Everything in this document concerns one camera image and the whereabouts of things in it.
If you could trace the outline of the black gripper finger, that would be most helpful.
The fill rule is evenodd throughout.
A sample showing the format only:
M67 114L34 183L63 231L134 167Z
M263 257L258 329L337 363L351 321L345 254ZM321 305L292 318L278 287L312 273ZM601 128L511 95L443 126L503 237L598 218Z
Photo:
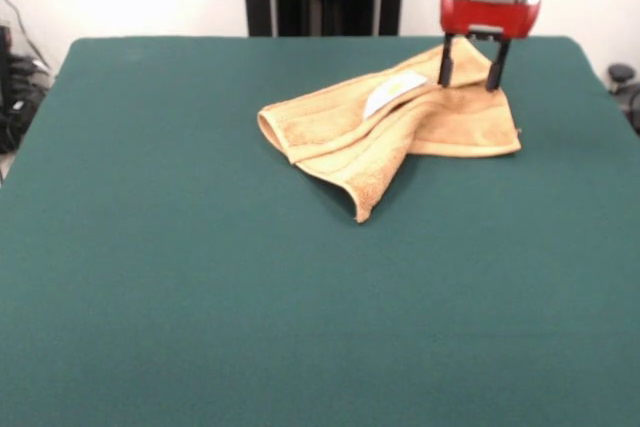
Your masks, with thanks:
M438 84L449 86L453 72L453 59L451 56L454 35L446 33L442 44L442 56L439 70Z
M511 46L511 40L509 38L503 39L499 42L497 55L493 60L493 62L491 63L491 67L490 67L489 74L486 81L486 90L488 92L495 92L500 87L504 66L506 64L510 46Z

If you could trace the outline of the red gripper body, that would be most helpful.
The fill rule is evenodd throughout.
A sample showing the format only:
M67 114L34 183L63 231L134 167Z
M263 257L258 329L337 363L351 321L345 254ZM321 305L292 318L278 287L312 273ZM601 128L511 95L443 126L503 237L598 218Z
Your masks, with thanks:
M445 34L524 39L538 18L542 0L440 0Z

